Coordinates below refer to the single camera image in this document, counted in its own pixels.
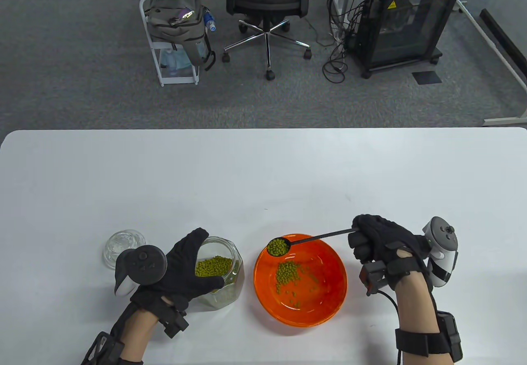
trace orange bowl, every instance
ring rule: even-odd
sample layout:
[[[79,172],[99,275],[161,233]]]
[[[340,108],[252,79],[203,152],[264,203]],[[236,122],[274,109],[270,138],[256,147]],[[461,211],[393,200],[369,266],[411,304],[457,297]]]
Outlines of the orange bowl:
[[[311,237],[303,234],[284,236],[290,241]],[[301,278],[277,290],[278,265],[294,261]],[[254,265],[254,289],[267,312],[292,327],[314,327],[339,311],[346,299],[348,278],[341,259],[322,240],[292,246],[282,257],[269,255],[264,248]]]

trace forearm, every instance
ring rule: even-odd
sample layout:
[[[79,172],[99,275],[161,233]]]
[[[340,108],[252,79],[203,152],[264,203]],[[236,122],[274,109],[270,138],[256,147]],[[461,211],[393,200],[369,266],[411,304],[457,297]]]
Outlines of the forearm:
[[[141,362],[157,323],[158,318],[149,311],[137,310],[126,322],[121,335],[124,344],[121,358],[133,363]]]
[[[401,330],[415,333],[439,333],[434,305],[423,274],[412,271],[395,287]],[[404,365],[452,365],[450,354],[429,357],[403,353]]]

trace gray carpet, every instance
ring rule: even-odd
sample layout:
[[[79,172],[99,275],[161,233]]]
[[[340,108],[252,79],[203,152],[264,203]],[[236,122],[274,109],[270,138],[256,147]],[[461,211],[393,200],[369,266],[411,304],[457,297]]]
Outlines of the gray carpet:
[[[3,0],[0,13],[0,142],[19,129],[276,128],[480,126],[516,115],[527,98],[467,18],[453,13],[438,66],[418,64],[363,80],[352,60],[344,83],[322,76],[330,48],[305,20],[290,35],[303,50],[273,40],[277,78],[264,79],[265,47],[235,50],[198,86],[161,88],[138,0]],[[310,0],[308,19],[329,40],[326,0]],[[213,47],[240,39],[225,0],[203,0],[217,18]],[[485,0],[469,0],[477,15]],[[443,83],[419,86],[411,73],[436,70]]]

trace gray backpack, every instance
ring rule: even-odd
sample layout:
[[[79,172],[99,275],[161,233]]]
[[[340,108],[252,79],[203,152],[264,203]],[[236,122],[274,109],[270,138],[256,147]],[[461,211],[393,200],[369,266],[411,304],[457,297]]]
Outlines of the gray backpack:
[[[216,63],[216,53],[211,49],[209,37],[205,31],[203,14],[205,12],[199,0],[194,0],[194,13],[185,20],[181,20],[182,11],[186,12],[186,5],[180,0],[150,0],[150,6],[145,6],[148,31],[153,41],[180,44],[185,49],[193,66],[203,67],[212,56],[212,61],[205,67],[205,71]],[[202,57],[198,44],[205,43],[207,55]]]

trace hand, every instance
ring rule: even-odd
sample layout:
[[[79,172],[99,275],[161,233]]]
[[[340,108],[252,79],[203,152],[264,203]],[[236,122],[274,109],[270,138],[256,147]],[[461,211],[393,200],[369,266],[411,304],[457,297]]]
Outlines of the hand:
[[[221,276],[196,276],[196,259],[198,250],[209,233],[197,228],[183,239],[175,243],[173,249],[166,254],[166,273],[155,284],[141,285],[138,291],[148,290],[159,292],[170,302],[178,302],[177,297],[190,301],[200,295],[222,288],[225,284]]]
[[[358,215],[352,227],[359,230],[348,235],[354,256],[362,264],[383,261],[387,266],[386,280],[392,289],[410,271],[426,271],[420,247],[422,236],[378,215]]]

